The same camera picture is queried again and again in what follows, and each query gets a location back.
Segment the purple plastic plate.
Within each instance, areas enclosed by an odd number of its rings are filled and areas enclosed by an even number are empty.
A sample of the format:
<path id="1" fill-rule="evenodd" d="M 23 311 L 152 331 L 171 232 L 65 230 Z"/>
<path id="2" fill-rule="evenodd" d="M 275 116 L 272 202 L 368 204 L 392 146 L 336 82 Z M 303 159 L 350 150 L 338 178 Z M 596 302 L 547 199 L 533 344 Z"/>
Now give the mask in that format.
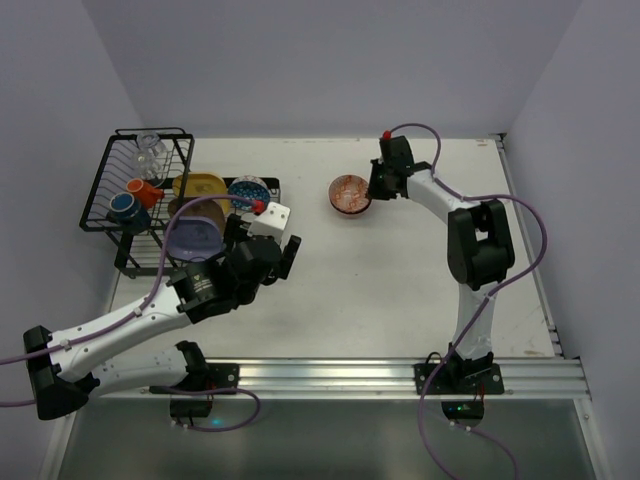
<path id="1" fill-rule="evenodd" d="M 223 249 L 223 236 L 216 223 L 201 216 L 180 217 L 171 229 L 167 253 L 186 262 L 204 261 Z"/>

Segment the red-inside blue-outside bowl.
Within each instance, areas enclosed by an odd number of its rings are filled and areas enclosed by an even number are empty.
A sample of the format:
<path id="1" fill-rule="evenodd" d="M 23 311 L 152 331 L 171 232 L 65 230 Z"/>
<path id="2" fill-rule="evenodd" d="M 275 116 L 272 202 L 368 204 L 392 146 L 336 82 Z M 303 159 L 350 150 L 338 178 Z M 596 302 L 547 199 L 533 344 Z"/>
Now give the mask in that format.
<path id="1" fill-rule="evenodd" d="M 328 188 L 331 207 L 350 217 L 361 215 L 371 206 L 369 183 L 358 175 L 348 174 L 335 178 Z"/>

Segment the blue triangle pattern bowl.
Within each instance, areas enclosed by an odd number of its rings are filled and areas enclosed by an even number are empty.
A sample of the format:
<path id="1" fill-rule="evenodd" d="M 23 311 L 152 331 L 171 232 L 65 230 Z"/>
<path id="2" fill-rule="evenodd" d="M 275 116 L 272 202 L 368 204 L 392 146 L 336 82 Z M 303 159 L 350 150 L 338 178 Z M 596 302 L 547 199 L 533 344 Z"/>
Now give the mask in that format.
<path id="1" fill-rule="evenodd" d="M 235 178 L 228 187 L 228 194 L 259 202 L 262 209 L 270 202 L 270 192 L 266 183 L 252 175 Z"/>

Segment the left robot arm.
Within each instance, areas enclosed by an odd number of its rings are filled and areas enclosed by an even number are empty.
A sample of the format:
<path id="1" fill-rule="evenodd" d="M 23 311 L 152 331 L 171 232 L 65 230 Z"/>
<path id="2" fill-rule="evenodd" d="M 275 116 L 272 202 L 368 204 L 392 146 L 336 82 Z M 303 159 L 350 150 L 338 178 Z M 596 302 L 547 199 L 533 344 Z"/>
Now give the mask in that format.
<path id="1" fill-rule="evenodd" d="M 156 354 L 126 351 L 169 331 L 251 304 L 261 286 L 286 279 L 301 240 L 281 243 L 291 212 L 272 203 L 227 251 L 160 279 L 145 297 L 75 328 L 38 326 L 23 335 L 37 416 L 53 420 L 94 397 L 148 386 L 154 392 L 199 392 L 213 386 L 198 345 L 181 341 Z"/>

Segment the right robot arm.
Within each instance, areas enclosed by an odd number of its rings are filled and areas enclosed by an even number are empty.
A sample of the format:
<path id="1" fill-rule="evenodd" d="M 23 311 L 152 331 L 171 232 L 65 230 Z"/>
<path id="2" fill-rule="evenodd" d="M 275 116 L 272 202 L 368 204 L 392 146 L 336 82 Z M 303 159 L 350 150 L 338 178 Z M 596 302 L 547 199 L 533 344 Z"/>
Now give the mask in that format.
<path id="1" fill-rule="evenodd" d="M 459 286 L 453 355 L 463 361 L 492 355 L 493 289 L 514 266 L 515 252 L 505 205 L 495 199 L 465 200 L 438 183 L 433 166 L 417 163 L 406 137 L 385 132 L 380 157 L 371 162 L 367 196 L 408 199 L 446 226 L 446 261 Z"/>

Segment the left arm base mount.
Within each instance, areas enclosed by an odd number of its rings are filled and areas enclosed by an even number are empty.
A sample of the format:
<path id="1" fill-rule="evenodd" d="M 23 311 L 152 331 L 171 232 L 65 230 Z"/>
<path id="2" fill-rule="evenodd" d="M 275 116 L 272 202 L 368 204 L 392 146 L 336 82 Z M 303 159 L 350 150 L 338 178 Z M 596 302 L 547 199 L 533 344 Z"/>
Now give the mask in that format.
<path id="1" fill-rule="evenodd" d="M 202 373 L 189 373 L 173 389 L 186 392 L 215 390 L 219 395 L 234 395 L 240 379 L 240 365 L 237 363 L 208 363 Z M 213 409 L 213 395 L 203 398 L 187 396 L 186 399 L 172 399 L 169 415 L 175 420 L 188 420 L 191 425 L 196 419 L 206 418 Z"/>

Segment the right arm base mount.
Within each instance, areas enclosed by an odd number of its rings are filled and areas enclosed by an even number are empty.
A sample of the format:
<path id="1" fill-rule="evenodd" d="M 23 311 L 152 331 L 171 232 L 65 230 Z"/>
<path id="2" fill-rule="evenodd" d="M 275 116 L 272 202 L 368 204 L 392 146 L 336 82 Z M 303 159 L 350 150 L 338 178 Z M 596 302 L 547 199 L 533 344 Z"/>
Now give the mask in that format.
<path id="1" fill-rule="evenodd" d="M 504 393 L 502 372 L 492 353 L 477 360 L 464 360 L 454 353 L 426 388 L 427 396 L 467 396 L 467 400 L 441 401 L 445 417 L 466 427 L 481 423 L 487 396 Z"/>

